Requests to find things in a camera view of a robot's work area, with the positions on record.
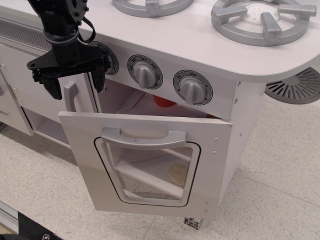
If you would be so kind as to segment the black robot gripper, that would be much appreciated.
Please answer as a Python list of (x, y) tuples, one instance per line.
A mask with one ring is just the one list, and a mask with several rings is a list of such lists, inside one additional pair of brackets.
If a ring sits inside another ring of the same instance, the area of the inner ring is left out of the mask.
[(98, 46), (89, 46), (75, 40), (69, 44), (53, 45), (46, 54), (31, 60), (27, 68), (38, 82), (56, 100), (62, 99), (58, 78), (82, 73), (91, 73), (95, 90), (104, 89), (105, 72), (110, 69), (109, 50)]

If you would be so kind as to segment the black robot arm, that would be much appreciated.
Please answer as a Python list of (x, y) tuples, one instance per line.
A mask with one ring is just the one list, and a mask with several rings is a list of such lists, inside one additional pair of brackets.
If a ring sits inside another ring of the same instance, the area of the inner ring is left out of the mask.
[(52, 49), (46, 54), (27, 63), (35, 82), (44, 86), (57, 100), (62, 99), (59, 78), (91, 73), (97, 92), (104, 87), (105, 73), (111, 68), (109, 50), (98, 46), (89, 46), (96, 33), (84, 40), (79, 26), (85, 22), (89, 11), (85, 0), (31, 0), (29, 4), (40, 17), (43, 35)]

